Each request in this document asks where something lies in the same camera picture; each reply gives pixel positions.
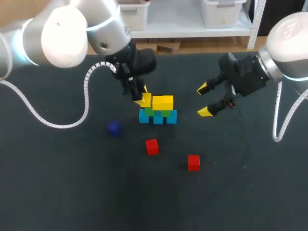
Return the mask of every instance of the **storage bin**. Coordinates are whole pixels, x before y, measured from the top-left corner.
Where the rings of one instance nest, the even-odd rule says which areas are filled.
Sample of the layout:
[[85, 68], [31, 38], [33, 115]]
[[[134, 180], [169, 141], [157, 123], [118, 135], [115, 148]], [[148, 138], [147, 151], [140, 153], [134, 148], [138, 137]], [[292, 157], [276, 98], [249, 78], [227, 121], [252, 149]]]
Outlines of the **storage bin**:
[[131, 31], [145, 30], [150, 2], [144, 4], [120, 4], [122, 17]]
[[236, 25], [243, 3], [247, 0], [201, 0], [204, 24], [208, 28]]

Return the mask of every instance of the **robotic arm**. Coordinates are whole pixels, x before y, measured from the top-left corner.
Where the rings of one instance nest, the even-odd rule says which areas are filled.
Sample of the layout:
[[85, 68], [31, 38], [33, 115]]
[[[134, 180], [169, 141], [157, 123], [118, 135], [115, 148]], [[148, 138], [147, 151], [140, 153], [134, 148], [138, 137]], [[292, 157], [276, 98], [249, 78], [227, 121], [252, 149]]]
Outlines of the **robotic arm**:
[[222, 100], [201, 109], [201, 116], [216, 116], [225, 108], [233, 108], [235, 99], [248, 96], [265, 87], [268, 80], [292, 81], [303, 94], [308, 89], [308, 13], [292, 14], [282, 19], [270, 32], [258, 55], [237, 60], [231, 53], [219, 59], [220, 74], [205, 82], [198, 93], [203, 95], [225, 83]]
[[136, 49], [116, 0], [53, 0], [35, 18], [0, 28], [0, 81], [24, 65], [77, 66], [88, 41], [115, 67], [124, 94], [142, 101], [141, 75], [156, 68], [154, 52]]

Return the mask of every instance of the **black mat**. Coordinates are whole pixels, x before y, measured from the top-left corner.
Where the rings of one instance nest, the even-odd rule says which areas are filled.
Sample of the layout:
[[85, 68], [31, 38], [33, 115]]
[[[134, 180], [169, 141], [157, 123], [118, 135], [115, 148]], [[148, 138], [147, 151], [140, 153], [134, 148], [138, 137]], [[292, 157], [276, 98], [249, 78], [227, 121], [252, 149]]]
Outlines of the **black mat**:
[[[278, 144], [275, 83], [232, 111], [201, 118], [197, 111], [223, 94], [196, 92], [218, 73], [219, 56], [157, 57], [147, 86], [175, 96], [177, 125], [139, 124], [138, 106], [104, 68], [90, 80], [89, 117], [69, 130], [44, 126], [0, 85], [0, 230], [306, 231], [307, 103]], [[23, 68], [9, 80], [43, 118], [68, 124], [83, 113], [83, 77], [98, 60], [70, 70]], [[296, 98], [284, 85], [281, 117]], [[105, 130], [114, 119], [123, 124], [120, 138]], [[148, 157], [152, 138], [160, 154]], [[188, 154], [201, 156], [199, 173], [186, 170]]]

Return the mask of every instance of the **cube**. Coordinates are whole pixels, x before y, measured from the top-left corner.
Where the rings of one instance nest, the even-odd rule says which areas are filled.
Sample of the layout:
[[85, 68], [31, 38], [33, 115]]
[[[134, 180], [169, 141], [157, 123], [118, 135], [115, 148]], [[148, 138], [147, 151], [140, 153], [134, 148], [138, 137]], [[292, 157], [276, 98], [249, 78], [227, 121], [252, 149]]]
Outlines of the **cube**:
[[188, 155], [188, 171], [200, 171], [200, 156]]
[[163, 96], [153, 96], [153, 110], [160, 111], [163, 110], [164, 97]]
[[178, 120], [177, 110], [171, 111], [171, 116], [167, 117], [167, 124], [176, 124]]
[[173, 110], [173, 95], [164, 95], [163, 98], [163, 110]]
[[152, 94], [151, 93], [142, 93], [143, 94], [143, 99], [145, 100], [144, 102], [140, 103], [141, 107], [151, 107], [151, 102], [152, 102]]
[[144, 109], [140, 109], [139, 111], [139, 123], [148, 124], [150, 123], [150, 118], [145, 114]]
[[161, 117], [171, 117], [171, 111], [170, 110], [163, 110], [160, 112]]
[[121, 124], [118, 121], [112, 121], [107, 125], [107, 131], [109, 132], [110, 135], [117, 137], [121, 134]]
[[161, 111], [155, 111], [155, 115], [153, 116], [153, 123], [154, 124], [163, 124], [164, 118], [161, 117]]
[[157, 155], [158, 154], [158, 143], [156, 139], [146, 141], [146, 150], [148, 155]]
[[144, 109], [144, 112], [147, 116], [154, 116], [155, 112], [153, 111], [153, 109], [151, 107], [146, 107]]

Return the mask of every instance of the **white cable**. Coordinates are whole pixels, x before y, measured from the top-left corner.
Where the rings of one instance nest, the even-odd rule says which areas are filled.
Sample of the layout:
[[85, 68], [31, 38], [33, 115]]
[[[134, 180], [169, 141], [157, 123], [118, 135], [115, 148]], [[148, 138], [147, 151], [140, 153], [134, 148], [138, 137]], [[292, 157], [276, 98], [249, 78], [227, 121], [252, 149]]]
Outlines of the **white cable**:
[[9, 88], [11, 88], [13, 91], [15, 91], [18, 96], [24, 101], [24, 103], [26, 104], [26, 106], [29, 108], [30, 112], [36, 117], [36, 119], [38, 119], [41, 123], [52, 127], [52, 128], [58, 128], [58, 129], [67, 129], [67, 128], [73, 128], [78, 126], [79, 124], [81, 124], [88, 115], [89, 112], [89, 94], [88, 94], [88, 83], [89, 83], [89, 79], [91, 74], [93, 73], [93, 71], [101, 66], [107, 66], [110, 68], [110, 70], [112, 72], [116, 72], [116, 67], [113, 66], [111, 63], [108, 62], [100, 62], [100, 63], [96, 63], [95, 65], [93, 65], [87, 72], [86, 76], [85, 76], [85, 80], [83, 83], [83, 91], [84, 91], [84, 95], [85, 95], [85, 110], [84, 113], [82, 115], [82, 117], [80, 118], [80, 120], [78, 120], [77, 122], [73, 123], [73, 124], [69, 124], [69, 125], [57, 125], [57, 124], [53, 124], [50, 123], [48, 121], [46, 121], [45, 119], [43, 119], [37, 112], [36, 110], [32, 107], [32, 105], [29, 103], [28, 99], [25, 97], [25, 95], [12, 83], [3, 80], [0, 82], [0, 84], [3, 84], [5, 86], [8, 86]]
[[282, 91], [282, 82], [278, 84], [278, 91], [277, 91], [277, 99], [276, 99], [276, 106], [275, 106], [275, 113], [274, 113], [274, 126], [273, 126], [273, 139], [275, 142], [280, 142], [283, 138], [283, 135], [285, 133], [285, 130], [288, 127], [288, 124], [298, 108], [298, 106], [305, 100], [305, 98], [308, 97], [308, 89], [295, 101], [293, 106], [291, 107], [288, 115], [286, 116], [283, 125], [281, 127], [281, 130], [279, 132], [279, 135], [277, 137], [277, 123], [278, 123], [278, 114], [279, 114], [279, 103], [280, 103], [280, 97], [281, 97], [281, 91]]

